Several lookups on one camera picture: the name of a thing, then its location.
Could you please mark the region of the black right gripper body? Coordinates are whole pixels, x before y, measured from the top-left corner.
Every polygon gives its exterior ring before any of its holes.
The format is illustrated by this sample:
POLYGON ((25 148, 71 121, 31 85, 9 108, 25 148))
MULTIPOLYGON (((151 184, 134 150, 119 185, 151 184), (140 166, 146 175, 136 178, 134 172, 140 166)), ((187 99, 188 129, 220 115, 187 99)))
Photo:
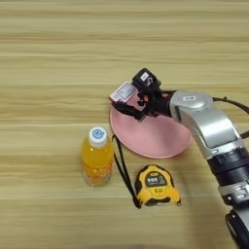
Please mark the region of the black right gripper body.
POLYGON ((137 103, 143 109, 137 114, 138 120, 143 120, 146 116, 156 118, 159 115, 170 117, 170 99, 173 95, 171 90, 140 90, 137 93, 139 100, 137 103))

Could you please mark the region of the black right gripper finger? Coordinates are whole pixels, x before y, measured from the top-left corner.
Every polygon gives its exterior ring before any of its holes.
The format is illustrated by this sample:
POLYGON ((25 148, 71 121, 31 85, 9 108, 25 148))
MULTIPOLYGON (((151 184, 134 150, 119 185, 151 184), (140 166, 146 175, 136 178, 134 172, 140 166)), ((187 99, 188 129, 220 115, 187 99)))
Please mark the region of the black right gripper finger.
POLYGON ((112 106, 120 113, 131 116, 137 121, 141 121, 146 115, 144 111, 139 111, 135 107, 127 105, 126 103, 121 101, 113 102, 112 106))

